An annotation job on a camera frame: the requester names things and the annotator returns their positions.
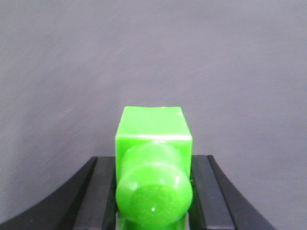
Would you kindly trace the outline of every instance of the black holder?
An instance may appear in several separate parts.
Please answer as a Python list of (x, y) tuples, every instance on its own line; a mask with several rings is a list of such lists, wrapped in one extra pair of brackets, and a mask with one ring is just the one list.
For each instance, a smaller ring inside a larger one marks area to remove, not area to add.
[[(276, 230), (225, 176), (213, 156), (192, 158), (191, 230)], [(92, 157), (44, 200), (0, 230), (114, 230), (115, 158)]]

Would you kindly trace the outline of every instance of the green cylinder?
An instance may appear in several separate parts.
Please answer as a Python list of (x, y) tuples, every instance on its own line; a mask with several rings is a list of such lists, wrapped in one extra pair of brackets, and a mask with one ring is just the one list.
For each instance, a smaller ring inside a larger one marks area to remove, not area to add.
[(123, 156), (116, 199), (133, 229), (169, 229), (181, 221), (192, 201), (189, 172), (180, 151), (152, 141)]

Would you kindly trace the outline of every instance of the gray background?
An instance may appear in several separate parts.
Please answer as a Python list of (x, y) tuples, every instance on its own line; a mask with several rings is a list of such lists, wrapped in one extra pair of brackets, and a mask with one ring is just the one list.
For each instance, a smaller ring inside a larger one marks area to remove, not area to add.
[(90, 156), (126, 105), (179, 105), (278, 229), (307, 225), (305, 0), (0, 1), (0, 221)]

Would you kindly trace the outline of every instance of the green cube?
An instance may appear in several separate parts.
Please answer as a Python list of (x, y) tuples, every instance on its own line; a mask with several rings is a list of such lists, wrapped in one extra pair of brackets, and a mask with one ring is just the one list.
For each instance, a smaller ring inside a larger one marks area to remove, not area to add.
[(184, 229), (192, 200), (191, 150), (180, 107), (125, 107), (116, 134), (122, 228)]

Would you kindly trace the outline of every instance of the green block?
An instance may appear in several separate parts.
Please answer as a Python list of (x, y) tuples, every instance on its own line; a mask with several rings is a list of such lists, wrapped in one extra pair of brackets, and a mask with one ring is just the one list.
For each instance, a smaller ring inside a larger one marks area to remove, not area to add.
[(116, 134), (123, 230), (181, 230), (192, 201), (192, 136), (180, 107), (125, 107)]

